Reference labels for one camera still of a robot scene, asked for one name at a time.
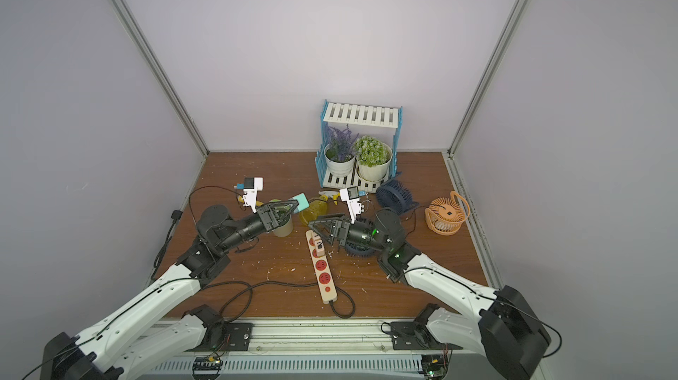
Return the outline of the teal plug adapter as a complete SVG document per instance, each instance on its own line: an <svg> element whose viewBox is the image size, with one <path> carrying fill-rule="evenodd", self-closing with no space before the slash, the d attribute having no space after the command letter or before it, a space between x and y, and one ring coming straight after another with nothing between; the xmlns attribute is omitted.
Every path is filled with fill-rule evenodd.
<svg viewBox="0 0 678 380"><path fill-rule="evenodd" d="M294 209L295 213L303 212L303 210L309 208L309 201L304 193L293 196L292 199L297 203L297 206Z"/></svg>

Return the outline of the beige power strip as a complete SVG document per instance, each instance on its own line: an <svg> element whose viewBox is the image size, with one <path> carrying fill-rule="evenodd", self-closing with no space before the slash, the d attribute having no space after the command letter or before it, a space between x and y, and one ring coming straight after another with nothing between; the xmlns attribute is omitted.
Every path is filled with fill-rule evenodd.
<svg viewBox="0 0 678 380"><path fill-rule="evenodd" d="M319 286L321 300L324 304L330 304L331 302L335 302L338 298L337 289L335 288L334 278L329 268L326 251L325 256L322 258L317 258L314 255L314 247L309 243L311 232L313 232L313 230L307 230L305 232L305 237L307 237L307 245L312 258L314 275Z"/></svg>

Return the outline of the dark blue round desk fan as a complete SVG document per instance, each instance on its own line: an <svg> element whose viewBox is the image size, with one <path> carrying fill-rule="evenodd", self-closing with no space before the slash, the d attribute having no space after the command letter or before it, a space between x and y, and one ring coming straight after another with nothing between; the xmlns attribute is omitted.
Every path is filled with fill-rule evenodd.
<svg viewBox="0 0 678 380"><path fill-rule="evenodd" d="M369 257L374 255L377 250L370 247L346 242L344 249L349 256Z"/></svg>

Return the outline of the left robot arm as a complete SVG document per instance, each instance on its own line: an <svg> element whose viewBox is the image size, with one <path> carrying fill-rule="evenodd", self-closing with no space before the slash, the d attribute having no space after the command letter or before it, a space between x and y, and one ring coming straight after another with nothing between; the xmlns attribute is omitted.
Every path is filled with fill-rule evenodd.
<svg viewBox="0 0 678 380"><path fill-rule="evenodd" d="M259 203L261 177L246 178L231 189L252 214L233 219L223 205L204 210L197 236L158 279L109 316L71 336L61 332L43 350L31 371L42 379L137 379L160 362L197 348L222 318L213 309L189 312L164 330L143 337L157 321L206 289L230 263L233 249L271 233L309 206L305 194Z"/></svg>

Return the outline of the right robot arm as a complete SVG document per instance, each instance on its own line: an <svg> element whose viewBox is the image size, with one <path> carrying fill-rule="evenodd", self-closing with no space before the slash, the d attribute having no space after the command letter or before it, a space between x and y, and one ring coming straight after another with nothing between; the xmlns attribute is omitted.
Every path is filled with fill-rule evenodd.
<svg viewBox="0 0 678 380"><path fill-rule="evenodd" d="M308 226L329 245L374 251L388 279L439 300L418 316L424 332L440 344L484 356L503 378L530 379L541 361L554 355L554 329L537 317L524 295L511 286L483 286L439 265L409 244L393 210L378 210L372 221L325 215Z"/></svg>

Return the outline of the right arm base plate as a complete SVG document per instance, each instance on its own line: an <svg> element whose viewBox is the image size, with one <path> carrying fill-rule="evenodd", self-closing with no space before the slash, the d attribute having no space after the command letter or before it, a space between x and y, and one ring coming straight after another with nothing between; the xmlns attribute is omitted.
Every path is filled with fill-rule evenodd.
<svg viewBox="0 0 678 380"><path fill-rule="evenodd" d="M461 350L454 344L443 344L420 323L392 321L381 325L384 334L390 336L392 348L397 351L443 351Z"/></svg>

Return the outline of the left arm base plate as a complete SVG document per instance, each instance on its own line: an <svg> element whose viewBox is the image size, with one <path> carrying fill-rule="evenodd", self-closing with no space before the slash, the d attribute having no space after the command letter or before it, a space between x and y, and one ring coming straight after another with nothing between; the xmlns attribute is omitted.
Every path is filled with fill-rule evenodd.
<svg viewBox="0 0 678 380"><path fill-rule="evenodd" d="M253 323L217 323L208 327L195 352L246 352L252 339Z"/></svg>

